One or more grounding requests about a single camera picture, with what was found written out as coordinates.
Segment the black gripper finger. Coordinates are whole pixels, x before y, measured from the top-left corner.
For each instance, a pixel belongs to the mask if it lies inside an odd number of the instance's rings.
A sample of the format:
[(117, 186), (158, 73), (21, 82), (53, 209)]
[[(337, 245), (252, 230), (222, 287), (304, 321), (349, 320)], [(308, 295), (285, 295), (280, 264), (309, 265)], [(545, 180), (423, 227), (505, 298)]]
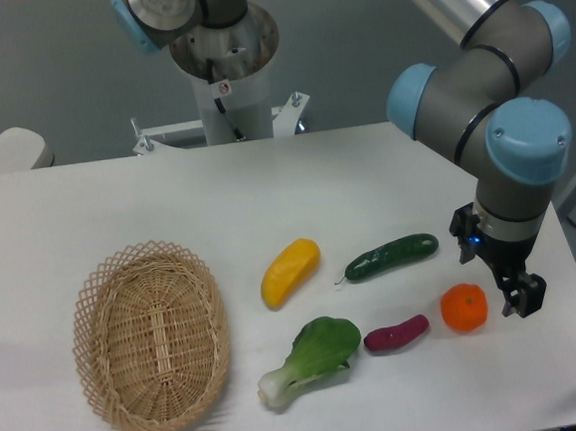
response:
[(473, 260), (477, 254), (480, 243), (479, 222), (480, 217), (475, 212), (474, 203), (468, 203), (453, 214), (449, 232), (457, 239), (460, 248), (459, 260), (462, 265)]
[(526, 318), (541, 310), (547, 283), (535, 273), (518, 272), (497, 281), (504, 295), (502, 315)]

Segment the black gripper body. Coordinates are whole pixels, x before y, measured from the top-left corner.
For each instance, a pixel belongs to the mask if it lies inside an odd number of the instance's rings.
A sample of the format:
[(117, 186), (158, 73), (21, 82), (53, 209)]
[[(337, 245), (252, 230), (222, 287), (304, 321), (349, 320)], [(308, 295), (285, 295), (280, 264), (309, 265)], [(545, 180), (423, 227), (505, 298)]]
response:
[(471, 246), (492, 271), (494, 281), (503, 292), (514, 292), (520, 285), (539, 288), (526, 272), (526, 260), (534, 247), (536, 235), (517, 241), (502, 241), (480, 230), (471, 235)]

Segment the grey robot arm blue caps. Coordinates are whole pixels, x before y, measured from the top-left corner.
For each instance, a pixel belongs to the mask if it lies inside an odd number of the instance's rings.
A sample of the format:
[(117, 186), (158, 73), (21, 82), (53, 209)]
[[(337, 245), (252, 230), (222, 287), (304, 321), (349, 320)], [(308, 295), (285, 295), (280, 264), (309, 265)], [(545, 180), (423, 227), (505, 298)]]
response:
[[(571, 28), (552, 4), (513, 0), (412, 0), (462, 49), (446, 70), (425, 64), (393, 84), (388, 119), (471, 174), (473, 202), (450, 232), (463, 262), (482, 259), (505, 298), (504, 314), (541, 309), (546, 284), (525, 264), (572, 132), (558, 106), (522, 91), (567, 53)], [(249, 0), (111, 0), (141, 50), (169, 49), (194, 87), (208, 144), (292, 135), (273, 115), (266, 71), (277, 52), (272, 16)]]

